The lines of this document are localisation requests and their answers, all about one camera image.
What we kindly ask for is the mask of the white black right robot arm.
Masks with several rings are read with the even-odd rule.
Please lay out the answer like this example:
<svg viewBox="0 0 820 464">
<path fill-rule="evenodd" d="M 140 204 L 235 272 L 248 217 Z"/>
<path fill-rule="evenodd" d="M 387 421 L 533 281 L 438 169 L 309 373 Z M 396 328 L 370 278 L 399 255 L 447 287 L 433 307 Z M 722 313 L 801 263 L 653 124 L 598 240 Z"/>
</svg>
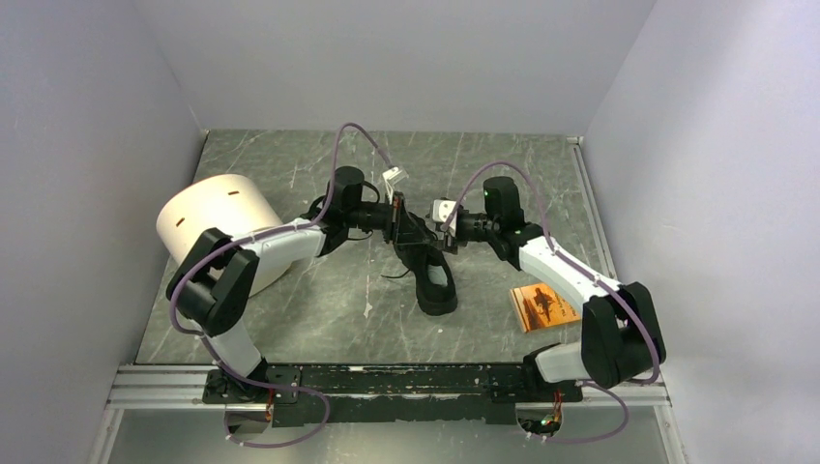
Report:
<svg viewBox="0 0 820 464">
<path fill-rule="evenodd" d="M 445 250 L 487 243 L 500 260 L 544 283 L 580 317 L 579 340 L 533 353 L 534 366 L 521 376 L 524 392 L 544 400 L 563 381 L 591 381 L 602 388 L 654 382 L 665 348 L 648 288 L 595 272 L 528 221 L 512 178 L 485 180 L 483 202 L 483 212 L 471 213 L 447 198 L 433 201 L 429 217 Z"/>
</svg>

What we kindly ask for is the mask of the black shoelace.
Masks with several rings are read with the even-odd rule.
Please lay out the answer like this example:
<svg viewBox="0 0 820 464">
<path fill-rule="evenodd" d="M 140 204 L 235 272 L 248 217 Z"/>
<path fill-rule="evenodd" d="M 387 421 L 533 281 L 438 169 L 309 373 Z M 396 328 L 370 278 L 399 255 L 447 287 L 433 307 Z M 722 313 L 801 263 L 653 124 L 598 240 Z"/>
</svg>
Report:
<svg viewBox="0 0 820 464">
<path fill-rule="evenodd" d="M 385 278 L 385 279 L 401 279 L 401 278 L 404 278 L 404 277 L 408 276 L 410 273 L 411 273 L 410 269 L 405 269 L 403 272 L 401 272 L 399 274 L 396 274 L 396 275 L 384 275 L 384 274 L 382 274 L 382 275 L 380 275 L 380 277 Z"/>
</svg>

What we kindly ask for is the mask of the black shoe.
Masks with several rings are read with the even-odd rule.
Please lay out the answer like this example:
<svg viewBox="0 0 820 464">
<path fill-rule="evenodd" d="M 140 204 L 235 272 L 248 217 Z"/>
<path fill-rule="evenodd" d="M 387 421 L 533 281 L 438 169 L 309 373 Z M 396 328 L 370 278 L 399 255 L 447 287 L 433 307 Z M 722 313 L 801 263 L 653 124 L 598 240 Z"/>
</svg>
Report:
<svg viewBox="0 0 820 464">
<path fill-rule="evenodd" d="M 410 242 L 408 246 L 394 246 L 394 251 L 414 276 L 416 299 L 422 312 L 442 316 L 456 310 L 454 276 L 440 249 Z"/>
</svg>

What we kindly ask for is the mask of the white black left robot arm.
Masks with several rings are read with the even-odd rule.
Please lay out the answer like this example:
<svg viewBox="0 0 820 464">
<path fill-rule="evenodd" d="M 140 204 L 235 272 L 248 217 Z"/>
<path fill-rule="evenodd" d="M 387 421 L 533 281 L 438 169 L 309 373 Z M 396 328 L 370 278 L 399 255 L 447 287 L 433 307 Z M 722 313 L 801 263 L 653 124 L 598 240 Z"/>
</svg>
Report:
<svg viewBox="0 0 820 464">
<path fill-rule="evenodd" d="M 189 186 L 161 209 L 156 229 L 178 264 L 166 297 L 193 322 L 193 332 L 241 400 L 255 401 L 268 387 L 267 361 L 243 320 L 249 298 L 293 263 L 336 250 L 352 229 L 379 231 L 394 247 L 415 278 L 423 312 L 438 316 L 456 309 L 453 275 L 432 232 L 406 210 L 397 191 L 365 201 L 364 189 L 373 188 L 360 169 L 342 166 L 328 185 L 330 199 L 316 198 L 304 215 L 284 223 L 253 181 L 225 174 Z"/>
</svg>

